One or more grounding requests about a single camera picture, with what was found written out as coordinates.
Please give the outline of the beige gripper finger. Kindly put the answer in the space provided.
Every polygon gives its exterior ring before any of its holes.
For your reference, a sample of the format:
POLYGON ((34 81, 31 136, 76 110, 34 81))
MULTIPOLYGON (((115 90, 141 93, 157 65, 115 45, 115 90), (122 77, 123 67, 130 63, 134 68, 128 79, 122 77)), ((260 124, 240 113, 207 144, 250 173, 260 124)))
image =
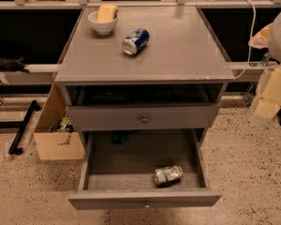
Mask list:
POLYGON ((260 119, 272 119, 281 109, 281 66, 266 69, 261 75, 258 93, 253 102, 253 114, 260 119))
POLYGON ((269 23, 264 26, 253 37, 249 39, 248 45, 256 49, 268 48, 272 27, 272 23, 269 23))

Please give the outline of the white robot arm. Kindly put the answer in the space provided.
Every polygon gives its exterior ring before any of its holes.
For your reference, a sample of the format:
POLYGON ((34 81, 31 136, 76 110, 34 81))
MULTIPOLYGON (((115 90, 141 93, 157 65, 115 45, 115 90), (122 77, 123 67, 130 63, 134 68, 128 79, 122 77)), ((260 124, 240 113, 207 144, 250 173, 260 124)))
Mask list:
POLYGON ((269 56, 280 63, 270 74, 254 109, 254 115, 261 119, 274 118, 281 108, 281 12, 274 21, 249 39, 248 45, 267 48, 269 56))

